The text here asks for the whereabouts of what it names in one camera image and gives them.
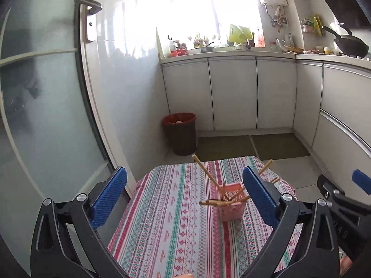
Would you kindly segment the person left hand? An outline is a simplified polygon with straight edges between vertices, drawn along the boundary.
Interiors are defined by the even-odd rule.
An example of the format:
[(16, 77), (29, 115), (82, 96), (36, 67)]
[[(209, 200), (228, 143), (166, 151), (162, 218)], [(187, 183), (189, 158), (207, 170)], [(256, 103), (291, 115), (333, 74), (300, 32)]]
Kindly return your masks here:
[(194, 278), (194, 276), (192, 274), (182, 274), (173, 278)]

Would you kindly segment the person right hand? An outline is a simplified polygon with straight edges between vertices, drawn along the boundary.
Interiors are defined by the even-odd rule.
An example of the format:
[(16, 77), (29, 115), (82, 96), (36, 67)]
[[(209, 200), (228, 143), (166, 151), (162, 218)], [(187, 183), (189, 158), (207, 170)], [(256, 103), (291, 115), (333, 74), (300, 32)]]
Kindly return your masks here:
[(345, 274), (349, 270), (349, 268), (351, 268), (352, 265), (353, 262), (348, 256), (342, 258), (339, 262), (339, 274), (341, 276)]

